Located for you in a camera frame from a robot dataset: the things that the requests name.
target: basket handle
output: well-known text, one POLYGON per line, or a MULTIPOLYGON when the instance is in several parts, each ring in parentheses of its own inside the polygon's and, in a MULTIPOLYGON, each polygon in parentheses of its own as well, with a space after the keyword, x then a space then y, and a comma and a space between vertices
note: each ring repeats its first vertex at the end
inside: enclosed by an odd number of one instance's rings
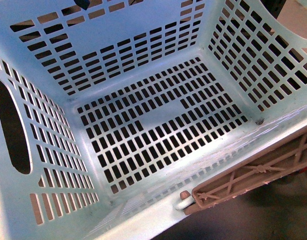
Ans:
POLYGON ((12 166, 22 174, 31 172, 27 140, 16 105, 0 81, 0 122, 12 166))

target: laundry basket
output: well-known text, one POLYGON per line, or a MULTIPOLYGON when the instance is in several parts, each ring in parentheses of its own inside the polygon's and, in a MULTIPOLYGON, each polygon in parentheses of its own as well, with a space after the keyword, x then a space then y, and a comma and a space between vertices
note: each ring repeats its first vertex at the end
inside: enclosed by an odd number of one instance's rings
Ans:
POLYGON ((151 238, 306 125, 307 39, 259 0, 0 0, 0 239, 151 238))

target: floor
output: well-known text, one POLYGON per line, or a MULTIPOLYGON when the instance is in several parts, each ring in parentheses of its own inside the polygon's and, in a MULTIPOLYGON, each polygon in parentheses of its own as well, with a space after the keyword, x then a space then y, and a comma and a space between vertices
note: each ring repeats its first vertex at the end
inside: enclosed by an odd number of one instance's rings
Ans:
POLYGON ((307 171, 197 212, 152 240, 307 240, 307 171))

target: rectangular slot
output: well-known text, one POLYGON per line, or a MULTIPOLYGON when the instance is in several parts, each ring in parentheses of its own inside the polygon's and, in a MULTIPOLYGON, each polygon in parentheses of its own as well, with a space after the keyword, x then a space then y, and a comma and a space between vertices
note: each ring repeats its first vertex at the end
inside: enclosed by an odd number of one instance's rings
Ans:
POLYGON ((40 205, 38 196, 34 193, 31 193, 30 200, 31 200, 32 210, 33 210, 33 214, 34 214, 36 223, 38 225, 43 224, 44 219, 43 219, 41 205, 40 205))

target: brown plastic bracket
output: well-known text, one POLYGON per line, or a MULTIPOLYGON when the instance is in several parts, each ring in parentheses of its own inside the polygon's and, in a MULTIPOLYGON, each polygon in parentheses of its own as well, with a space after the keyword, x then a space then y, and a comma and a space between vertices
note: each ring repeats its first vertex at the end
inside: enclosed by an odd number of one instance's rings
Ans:
POLYGON ((195 203, 186 215, 210 208, 307 167, 307 127, 304 127, 192 190, 195 203))

